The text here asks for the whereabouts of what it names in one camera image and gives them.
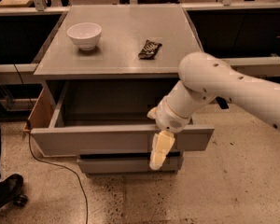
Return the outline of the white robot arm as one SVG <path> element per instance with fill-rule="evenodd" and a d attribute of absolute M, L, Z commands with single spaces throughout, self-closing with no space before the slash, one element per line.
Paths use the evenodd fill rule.
<path fill-rule="evenodd" d="M 280 84 L 234 71 L 204 52 L 184 57 L 179 81 L 147 116 L 161 129 L 152 141 L 149 166 L 159 170 L 196 110 L 217 97 L 224 98 L 280 132 Z"/>

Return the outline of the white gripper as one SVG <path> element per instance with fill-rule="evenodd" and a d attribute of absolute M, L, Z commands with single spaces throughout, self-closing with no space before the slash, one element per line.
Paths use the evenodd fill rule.
<path fill-rule="evenodd" d="M 167 104 L 164 97 L 157 107 L 147 112 L 149 119 L 154 119 L 161 132 L 155 133 L 152 141 L 149 167 L 152 170 L 162 168 L 167 154 L 175 142 L 174 133 L 180 133 L 190 121 L 190 117 L 183 118 L 177 115 Z"/>

